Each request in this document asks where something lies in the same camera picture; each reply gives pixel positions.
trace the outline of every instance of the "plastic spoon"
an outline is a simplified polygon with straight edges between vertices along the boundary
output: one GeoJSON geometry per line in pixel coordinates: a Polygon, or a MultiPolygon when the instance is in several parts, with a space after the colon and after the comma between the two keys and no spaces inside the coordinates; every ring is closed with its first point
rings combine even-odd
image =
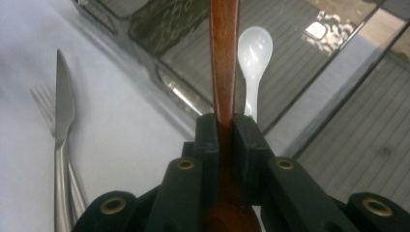
{"type": "Polygon", "coordinates": [[[245,115],[257,122],[257,95],[262,74],[271,60],[273,50],[269,32],[259,26],[245,30],[238,42],[238,60],[247,83],[245,115]]]}

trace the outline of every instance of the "white tablecloth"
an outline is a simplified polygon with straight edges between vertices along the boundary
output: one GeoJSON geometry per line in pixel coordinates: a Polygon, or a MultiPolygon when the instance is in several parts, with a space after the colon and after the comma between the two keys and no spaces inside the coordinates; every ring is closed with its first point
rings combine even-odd
{"type": "Polygon", "coordinates": [[[30,89],[55,88],[66,57],[76,119],[70,156],[87,202],[161,183],[194,120],[71,0],[0,1],[0,231],[53,231],[52,138],[30,89]]]}

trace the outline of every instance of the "stainless steel knife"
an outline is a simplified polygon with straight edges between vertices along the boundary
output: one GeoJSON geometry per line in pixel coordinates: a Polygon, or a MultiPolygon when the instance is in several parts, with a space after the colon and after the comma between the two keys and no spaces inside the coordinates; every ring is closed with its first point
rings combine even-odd
{"type": "Polygon", "coordinates": [[[66,60],[57,51],[55,150],[54,150],[54,228],[56,232],[73,229],[70,200],[68,135],[74,120],[74,101],[66,60]]]}

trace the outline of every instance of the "brown wooden rod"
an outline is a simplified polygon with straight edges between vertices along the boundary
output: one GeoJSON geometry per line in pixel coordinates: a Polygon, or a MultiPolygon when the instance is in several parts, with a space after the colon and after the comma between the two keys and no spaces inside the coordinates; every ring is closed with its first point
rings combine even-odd
{"type": "Polygon", "coordinates": [[[206,210],[203,231],[261,231],[252,207],[241,207],[232,175],[232,127],[238,46],[239,0],[210,0],[214,111],[220,141],[219,202],[206,210]]]}

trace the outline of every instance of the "brass insert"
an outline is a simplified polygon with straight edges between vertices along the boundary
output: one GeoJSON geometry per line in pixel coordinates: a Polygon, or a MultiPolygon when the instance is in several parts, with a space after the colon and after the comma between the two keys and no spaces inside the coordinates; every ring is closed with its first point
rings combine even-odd
{"type": "Polygon", "coordinates": [[[285,170],[290,170],[290,169],[293,169],[295,167],[293,162],[288,160],[288,159],[278,159],[277,160],[277,166],[280,167],[281,169],[285,169],[285,170]]]}
{"type": "Polygon", "coordinates": [[[191,169],[195,166],[195,163],[191,160],[183,159],[178,162],[178,167],[183,170],[191,169]]]}
{"type": "Polygon", "coordinates": [[[366,198],[362,201],[362,204],[367,210],[380,217],[391,217],[393,215],[393,211],[388,205],[374,198],[366,198]]]}
{"type": "Polygon", "coordinates": [[[100,206],[100,211],[105,215],[114,215],[124,210],[127,205],[126,199],[122,196],[111,197],[105,200],[100,206]]]}

